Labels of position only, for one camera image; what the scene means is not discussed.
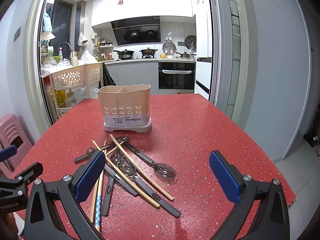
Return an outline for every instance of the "floor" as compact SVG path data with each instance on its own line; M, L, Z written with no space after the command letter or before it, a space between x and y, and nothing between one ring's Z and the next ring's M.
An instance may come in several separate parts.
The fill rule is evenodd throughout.
M286 158L276 163L296 194L289 208L290 240L296 240L320 204L320 160L303 138L296 138Z

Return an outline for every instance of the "metal screw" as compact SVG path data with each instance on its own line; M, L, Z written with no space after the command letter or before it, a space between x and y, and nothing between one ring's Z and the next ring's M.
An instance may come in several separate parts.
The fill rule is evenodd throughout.
M275 185L279 185L279 184L280 184L279 179L274 179L274 180L273 180L273 184L275 184Z
M69 180L71 180L71 175L66 175L66 176L64 176L64 177L63 177L63 180L64 180L64 181L69 181Z
M245 174L245 175L243 176L243 178L244 178L244 180L246 180L246 181L252 180L252 177L251 177L249 174Z
M41 179L36 179L36 180L35 180L35 184L36 184L36 185L39 185L40 183L41 183Z

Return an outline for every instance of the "blue gripper pad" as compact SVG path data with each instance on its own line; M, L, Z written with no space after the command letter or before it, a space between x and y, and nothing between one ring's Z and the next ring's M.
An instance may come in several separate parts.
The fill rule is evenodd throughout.
M77 203L87 200L105 165L105 155L103 152L100 152L75 186L75 200Z
M10 157L17 154L17 148L14 145L7 147L0 151L0 162L4 162L5 160L9 159Z
M215 152L210 153L209 164L228 200L237 204L240 200L239 184Z

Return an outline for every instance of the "oven door handle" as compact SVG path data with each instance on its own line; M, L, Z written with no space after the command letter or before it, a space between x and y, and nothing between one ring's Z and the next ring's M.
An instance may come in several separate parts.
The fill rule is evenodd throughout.
M162 70L165 74L191 74L191 70Z

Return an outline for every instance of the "red table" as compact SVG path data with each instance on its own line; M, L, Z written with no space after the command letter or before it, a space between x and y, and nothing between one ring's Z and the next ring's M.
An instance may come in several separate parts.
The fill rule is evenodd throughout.
M148 175L175 196L172 205L181 211L181 216L176 219L116 185L109 216L101 219L105 239L210 239L233 207L209 168L208 157L213 150L220 150L229 163L255 180L280 179L287 203L295 198L262 149L201 95L151 96L151 118L152 128L148 133L129 132L130 143L156 162L173 166L178 173L177 183L162 182L151 167L128 152ZM124 132L112 134L117 137ZM80 164L75 165L73 159L92 146L91 140L102 146L105 139L111 141L103 127L99 101L85 99L39 139L15 174L38 161L44 167L41 176L44 181L60 180L75 172ZM103 195L107 178L105 175ZM91 200L92 194L81 203L88 216ZM255 203L238 237L246 234L257 206ZM57 208L68 233L76 236L60 202Z

